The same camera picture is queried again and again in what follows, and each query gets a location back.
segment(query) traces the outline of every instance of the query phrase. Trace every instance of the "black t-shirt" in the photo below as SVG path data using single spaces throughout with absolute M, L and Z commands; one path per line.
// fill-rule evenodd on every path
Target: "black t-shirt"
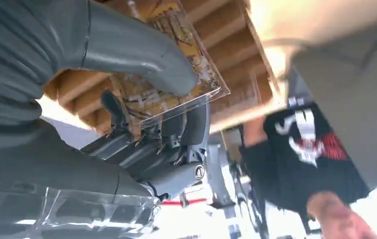
M 316 104 L 265 120 L 268 141 L 240 148 L 257 193 L 278 207 L 305 213 L 308 198 L 332 191 L 346 204 L 369 189 Z

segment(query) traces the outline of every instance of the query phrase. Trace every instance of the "graphic print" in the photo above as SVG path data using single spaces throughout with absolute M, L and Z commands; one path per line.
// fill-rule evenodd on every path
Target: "graphic print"
M 287 135 L 294 123 L 300 132 L 300 139 L 294 139 L 290 136 L 288 143 L 297 153 L 300 161 L 317 168 L 316 159 L 320 156 L 334 160 L 346 160 L 348 158 L 335 133 L 330 132 L 316 138 L 314 115 L 310 109 L 296 111 L 293 115 L 284 119 L 283 126 L 276 123 L 275 130 L 281 135 Z

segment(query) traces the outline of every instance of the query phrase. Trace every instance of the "wooden beam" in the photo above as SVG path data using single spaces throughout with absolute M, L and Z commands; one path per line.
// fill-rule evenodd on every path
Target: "wooden beam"
M 87 116 L 84 116 L 84 117 L 79 117 L 79 119 L 87 124 L 89 127 L 91 127 L 92 129 L 95 128 L 96 126 L 96 115 L 95 114 L 90 114 L 90 115 L 87 115 Z
M 247 28 L 224 39 L 208 52 L 220 72 L 259 53 Z
M 105 108 L 101 108 L 94 113 L 96 115 L 96 131 L 105 132 L 111 127 L 111 116 Z
M 79 117 L 84 117 L 102 108 L 100 96 L 105 90 L 113 91 L 112 83 L 108 78 L 74 100 L 75 114 Z
M 187 12 L 187 18 L 195 23 L 230 0 L 180 0 Z
M 68 71 L 58 77 L 58 103 L 65 105 L 83 92 L 107 78 L 110 73 L 94 71 Z
M 232 0 L 194 24 L 203 45 L 210 48 L 246 25 L 237 1 Z
M 63 74 L 66 71 L 66 69 L 59 70 L 55 75 L 52 77 L 52 79 L 49 81 L 49 83 L 44 87 L 44 94 L 52 99 L 53 101 L 57 101 L 58 99 L 58 86 L 59 81 L 57 77 L 61 74 Z
M 263 72 L 266 72 L 260 55 L 254 55 L 238 63 L 236 66 L 221 72 L 221 76 L 231 90 L 234 86 L 238 85 L 240 80 L 250 78 L 252 70 L 254 69 L 263 69 Z

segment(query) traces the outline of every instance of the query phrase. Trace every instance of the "ceiling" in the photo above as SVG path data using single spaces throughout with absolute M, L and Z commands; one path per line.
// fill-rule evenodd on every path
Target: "ceiling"
M 126 1 L 103 0 L 106 6 L 130 14 Z M 212 103 L 212 126 L 246 109 L 244 102 L 257 97 L 252 82 L 260 89 L 260 101 L 271 96 L 268 74 L 257 41 L 247 27 L 246 13 L 238 0 L 181 0 L 204 47 L 231 91 Z M 45 88 L 45 96 L 54 100 L 90 128 L 105 132 L 110 116 L 100 102 L 101 93 L 112 90 L 110 72 L 64 69 Z

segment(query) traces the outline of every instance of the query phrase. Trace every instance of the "red graphic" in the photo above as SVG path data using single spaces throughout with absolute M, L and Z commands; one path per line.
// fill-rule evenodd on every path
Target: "red graphic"
M 297 141 L 298 146 L 302 149 L 308 149 L 312 151 L 319 151 L 319 144 L 323 144 L 323 150 L 321 156 L 335 159 L 335 160 L 347 160 L 348 156 L 342 146 L 341 142 L 335 135 L 335 133 L 331 132 L 324 135 L 317 140 L 310 141 L 310 140 L 303 140 L 299 139 Z
M 332 158 L 335 160 L 347 160 L 348 156 L 337 136 L 331 132 L 321 138 L 325 149 L 323 150 L 323 156 Z

